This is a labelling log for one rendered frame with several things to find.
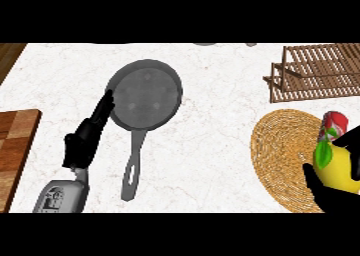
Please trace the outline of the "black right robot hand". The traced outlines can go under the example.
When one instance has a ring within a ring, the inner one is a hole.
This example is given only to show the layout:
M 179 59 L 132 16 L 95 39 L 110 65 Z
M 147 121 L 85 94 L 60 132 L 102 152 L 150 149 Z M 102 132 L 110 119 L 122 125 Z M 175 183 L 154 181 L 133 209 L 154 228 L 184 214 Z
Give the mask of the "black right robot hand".
M 360 125 L 352 129 L 333 144 L 346 148 L 350 152 L 353 180 L 360 179 Z M 303 165 L 308 187 L 315 196 L 319 208 L 328 214 L 360 213 L 360 195 L 352 192 L 330 188 L 318 178 L 314 166 Z

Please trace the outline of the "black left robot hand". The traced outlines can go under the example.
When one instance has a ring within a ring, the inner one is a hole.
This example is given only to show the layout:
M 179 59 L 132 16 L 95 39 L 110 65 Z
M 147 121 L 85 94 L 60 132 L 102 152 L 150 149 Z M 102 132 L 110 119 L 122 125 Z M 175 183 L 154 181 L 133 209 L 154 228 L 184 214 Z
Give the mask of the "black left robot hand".
M 65 136 L 65 168 L 86 169 L 94 161 L 101 135 L 116 107 L 113 91 L 105 92 L 94 114 L 86 118 L 74 133 Z

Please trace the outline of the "yellow lemon with green leaf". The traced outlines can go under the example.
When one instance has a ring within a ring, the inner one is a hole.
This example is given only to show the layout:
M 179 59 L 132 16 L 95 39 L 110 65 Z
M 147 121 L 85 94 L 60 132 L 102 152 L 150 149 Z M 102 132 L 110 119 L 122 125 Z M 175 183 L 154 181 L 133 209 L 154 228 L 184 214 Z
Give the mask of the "yellow lemon with green leaf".
M 358 194 L 360 180 L 352 179 L 352 159 L 346 148 L 339 147 L 331 141 L 318 143 L 314 153 L 314 168 L 322 184 L 334 189 Z

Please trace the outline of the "round woven straw placemat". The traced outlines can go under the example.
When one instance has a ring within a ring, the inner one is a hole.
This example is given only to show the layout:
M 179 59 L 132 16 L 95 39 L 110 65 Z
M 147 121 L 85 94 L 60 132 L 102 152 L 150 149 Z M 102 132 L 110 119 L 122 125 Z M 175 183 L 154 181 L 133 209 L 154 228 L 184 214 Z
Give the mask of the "round woven straw placemat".
M 305 111 L 280 109 L 257 122 L 252 162 L 274 199 L 293 213 L 322 213 L 306 184 L 303 164 L 314 163 L 322 120 Z

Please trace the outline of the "brown wooden tiered shelf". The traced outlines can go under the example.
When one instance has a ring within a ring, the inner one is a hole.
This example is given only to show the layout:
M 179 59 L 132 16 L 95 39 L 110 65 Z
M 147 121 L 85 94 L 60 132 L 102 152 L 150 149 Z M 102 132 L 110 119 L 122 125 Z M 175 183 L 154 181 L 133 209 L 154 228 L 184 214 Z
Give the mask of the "brown wooden tiered shelf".
M 360 96 L 360 43 L 285 46 L 263 80 L 272 103 Z

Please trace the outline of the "wooden cutting board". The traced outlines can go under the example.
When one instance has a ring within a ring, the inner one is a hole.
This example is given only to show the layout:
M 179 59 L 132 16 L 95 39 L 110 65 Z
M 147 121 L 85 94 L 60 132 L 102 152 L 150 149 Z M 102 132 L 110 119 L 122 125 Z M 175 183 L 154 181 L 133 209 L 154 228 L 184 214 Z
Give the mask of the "wooden cutting board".
M 0 112 L 0 213 L 8 213 L 42 119 L 39 109 Z

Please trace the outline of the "grey frying pan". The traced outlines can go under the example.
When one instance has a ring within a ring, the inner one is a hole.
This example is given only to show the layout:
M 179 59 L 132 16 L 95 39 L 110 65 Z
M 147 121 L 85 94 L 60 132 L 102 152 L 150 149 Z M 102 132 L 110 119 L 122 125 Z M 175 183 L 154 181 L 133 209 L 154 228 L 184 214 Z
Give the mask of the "grey frying pan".
M 136 197 L 141 176 L 141 150 L 147 133 L 173 118 L 182 104 L 181 76 L 169 64 L 144 59 L 127 64 L 113 76 L 107 89 L 113 91 L 116 124 L 132 132 L 132 153 L 126 166 L 122 199 Z

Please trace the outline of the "red and white can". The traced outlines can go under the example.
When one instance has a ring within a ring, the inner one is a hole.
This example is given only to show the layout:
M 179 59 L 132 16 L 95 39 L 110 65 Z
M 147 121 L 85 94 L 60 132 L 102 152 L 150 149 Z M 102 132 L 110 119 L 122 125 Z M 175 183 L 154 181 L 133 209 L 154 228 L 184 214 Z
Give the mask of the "red and white can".
M 318 140 L 334 141 L 347 132 L 349 119 L 339 111 L 328 111 L 324 115 Z

